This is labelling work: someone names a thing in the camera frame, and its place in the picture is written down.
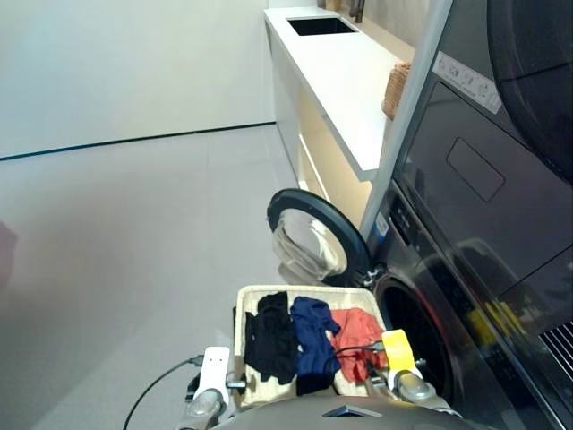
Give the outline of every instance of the dryer door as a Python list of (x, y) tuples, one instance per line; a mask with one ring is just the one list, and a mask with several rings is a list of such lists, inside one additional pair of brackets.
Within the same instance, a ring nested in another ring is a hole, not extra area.
[(493, 75), (511, 119), (555, 173), (573, 177), (573, 3), (488, 2)]
[(362, 236), (342, 212), (299, 189), (276, 193), (267, 208), (279, 272), (293, 284), (360, 287), (371, 257)]

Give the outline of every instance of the kitchen counter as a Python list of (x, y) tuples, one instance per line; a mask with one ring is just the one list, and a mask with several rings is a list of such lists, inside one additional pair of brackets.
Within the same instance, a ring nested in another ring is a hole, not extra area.
[(391, 120), (382, 112), (389, 73), (403, 61), (358, 30), (299, 36), (288, 19), (339, 16), (318, 7), (268, 9), (265, 19), (290, 56), (359, 181), (373, 180)]

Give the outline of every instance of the clothes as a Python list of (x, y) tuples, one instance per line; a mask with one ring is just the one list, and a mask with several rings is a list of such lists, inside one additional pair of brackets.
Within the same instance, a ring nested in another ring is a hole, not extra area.
[[(340, 325), (340, 331), (330, 342), (334, 349), (370, 345), (381, 340), (382, 329), (374, 316), (362, 309), (353, 307), (332, 311), (332, 317)], [(387, 365), (386, 354), (374, 353), (370, 350), (351, 349), (338, 354), (338, 362), (342, 373), (348, 381), (361, 382), (368, 377), (366, 360), (375, 367), (383, 368)]]
[(256, 316), (246, 313), (244, 362), (261, 372), (263, 382), (276, 376), (279, 384), (290, 383), (295, 377), (296, 337), (287, 293), (263, 297), (257, 310)]
[(340, 368), (325, 331), (337, 333), (329, 305), (322, 300), (297, 297), (290, 308), (301, 351), (296, 357), (296, 395), (329, 388)]

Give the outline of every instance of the faucet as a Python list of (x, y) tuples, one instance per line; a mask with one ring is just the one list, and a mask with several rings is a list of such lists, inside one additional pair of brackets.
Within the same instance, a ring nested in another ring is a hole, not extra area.
[(362, 22), (362, 15), (364, 14), (365, 0), (351, 0), (349, 15), (355, 19), (355, 23)]

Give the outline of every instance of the gray floor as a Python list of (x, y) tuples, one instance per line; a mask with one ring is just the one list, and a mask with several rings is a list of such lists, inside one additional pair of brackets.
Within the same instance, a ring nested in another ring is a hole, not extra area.
[[(283, 283), (265, 214), (295, 179), (274, 125), (1, 162), (0, 184), (2, 428), (120, 428), (157, 375), (231, 346), (240, 287)], [(130, 428), (173, 428), (195, 372)]]

